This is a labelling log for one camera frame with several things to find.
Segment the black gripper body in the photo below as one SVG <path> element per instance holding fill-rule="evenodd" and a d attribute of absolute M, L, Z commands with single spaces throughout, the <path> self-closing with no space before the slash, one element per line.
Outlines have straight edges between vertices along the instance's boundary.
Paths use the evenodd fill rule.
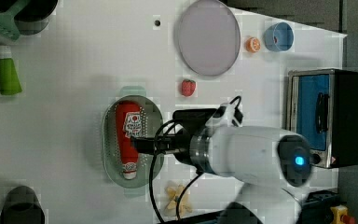
<path fill-rule="evenodd" d="M 215 108 L 183 109 L 173 112 L 172 119 L 147 137 L 132 137 L 131 145 L 139 153 L 173 154 L 181 163 L 193 165 L 190 159 L 191 140 L 204 128 Z"/>

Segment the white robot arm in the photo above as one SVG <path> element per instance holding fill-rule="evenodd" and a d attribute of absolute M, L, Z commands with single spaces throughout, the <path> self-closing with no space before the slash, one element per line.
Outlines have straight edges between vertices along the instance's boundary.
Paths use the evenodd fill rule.
<path fill-rule="evenodd" d="M 216 224 L 296 224 L 308 197 L 310 145 L 300 134 L 280 128 L 246 126 L 239 110 L 177 110 L 153 137 L 133 137 L 144 154 L 173 156 L 201 174 L 234 177 L 243 183 Z"/>

